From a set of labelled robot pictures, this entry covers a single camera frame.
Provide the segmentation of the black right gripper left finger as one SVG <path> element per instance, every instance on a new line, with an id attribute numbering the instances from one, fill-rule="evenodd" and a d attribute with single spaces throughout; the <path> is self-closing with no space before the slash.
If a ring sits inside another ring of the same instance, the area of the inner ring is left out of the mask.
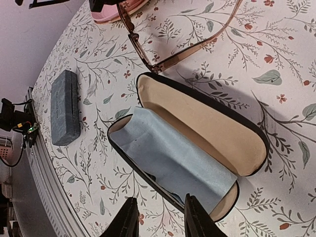
<path id="1" fill-rule="evenodd" d="M 137 199 L 129 197 L 100 237 L 138 237 L 139 211 Z"/>

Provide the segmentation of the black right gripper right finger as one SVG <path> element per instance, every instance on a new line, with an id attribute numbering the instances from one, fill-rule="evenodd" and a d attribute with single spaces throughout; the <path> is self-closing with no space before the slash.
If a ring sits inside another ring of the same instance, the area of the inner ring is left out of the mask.
<path id="1" fill-rule="evenodd" d="M 195 196 L 186 194 L 184 210 L 186 237 L 221 236 L 221 230 L 215 225 Z"/>

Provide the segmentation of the light blue cloth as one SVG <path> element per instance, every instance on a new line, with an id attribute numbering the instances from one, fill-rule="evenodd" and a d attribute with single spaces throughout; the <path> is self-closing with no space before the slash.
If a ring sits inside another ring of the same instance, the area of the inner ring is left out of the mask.
<path id="1" fill-rule="evenodd" d="M 137 107 L 108 130 L 114 149 L 179 210 L 195 196 L 215 220 L 238 199 L 237 177 L 154 111 Z"/>

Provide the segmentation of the black glasses case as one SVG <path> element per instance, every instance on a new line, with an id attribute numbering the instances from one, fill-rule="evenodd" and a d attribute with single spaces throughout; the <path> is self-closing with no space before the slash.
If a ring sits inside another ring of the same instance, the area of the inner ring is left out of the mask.
<path id="1" fill-rule="evenodd" d="M 138 107 L 154 111 L 237 179 L 253 175 L 265 163 L 270 147 L 266 135 L 236 111 L 177 81 L 149 72 L 137 78 L 136 89 Z"/>

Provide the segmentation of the grey case green lining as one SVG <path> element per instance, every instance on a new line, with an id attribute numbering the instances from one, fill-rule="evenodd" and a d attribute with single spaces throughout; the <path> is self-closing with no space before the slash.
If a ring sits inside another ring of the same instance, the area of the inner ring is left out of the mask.
<path id="1" fill-rule="evenodd" d="M 64 70 L 51 87 L 51 142 L 66 146 L 80 136 L 77 74 Z"/>

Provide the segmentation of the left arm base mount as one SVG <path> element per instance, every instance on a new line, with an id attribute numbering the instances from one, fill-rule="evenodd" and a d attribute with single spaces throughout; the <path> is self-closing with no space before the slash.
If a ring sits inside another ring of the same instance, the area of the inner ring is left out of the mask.
<path id="1" fill-rule="evenodd" d="M 33 110 L 33 99 L 28 99 L 22 103 L 12 103 L 3 98 L 1 102 L 0 128 L 7 132 L 20 133 L 23 136 L 21 152 L 15 164 L 9 164 L 3 157 L 0 157 L 5 166 L 13 168 L 19 164 L 27 145 L 29 148 L 35 145 L 39 134 L 39 124 L 36 122 Z"/>

